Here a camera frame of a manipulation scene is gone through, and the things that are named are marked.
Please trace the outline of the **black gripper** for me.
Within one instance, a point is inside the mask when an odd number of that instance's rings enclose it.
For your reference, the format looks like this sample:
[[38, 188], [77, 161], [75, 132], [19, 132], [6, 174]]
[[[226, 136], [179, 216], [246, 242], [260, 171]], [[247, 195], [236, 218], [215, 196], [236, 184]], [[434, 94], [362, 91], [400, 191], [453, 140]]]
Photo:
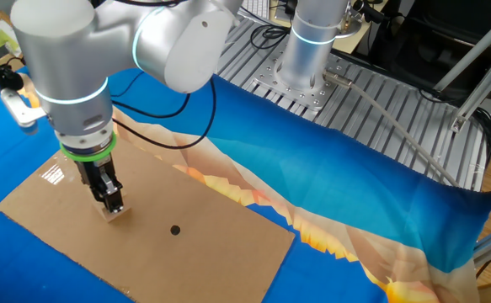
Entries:
[[[94, 162], [75, 162], [82, 181], [90, 186], [89, 192], [94, 201], [107, 209], [111, 214], [123, 210], [123, 199], [121, 194], [122, 185], [115, 178], [115, 168], [112, 156], [106, 156]], [[104, 194], [97, 189], [105, 188]]]

